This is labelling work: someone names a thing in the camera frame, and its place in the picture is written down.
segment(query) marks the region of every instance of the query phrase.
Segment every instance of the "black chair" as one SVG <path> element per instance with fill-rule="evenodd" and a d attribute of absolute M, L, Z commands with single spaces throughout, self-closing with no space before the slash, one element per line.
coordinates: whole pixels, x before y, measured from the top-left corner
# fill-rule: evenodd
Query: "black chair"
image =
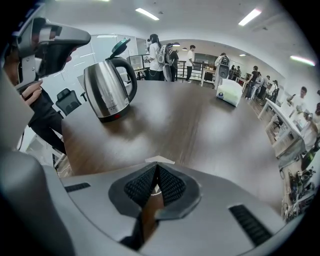
<path fill-rule="evenodd" d="M 85 101 L 87 101 L 85 92 L 81 94 Z M 68 88 L 63 89 L 56 96 L 57 101 L 55 105 L 62 110 L 62 112 L 67 116 L 72 111 L 74 111 L 77 107 L 81 105 L 80 101 L 77 98 L 76 92 L 74 90 L 69 90 Z"/>

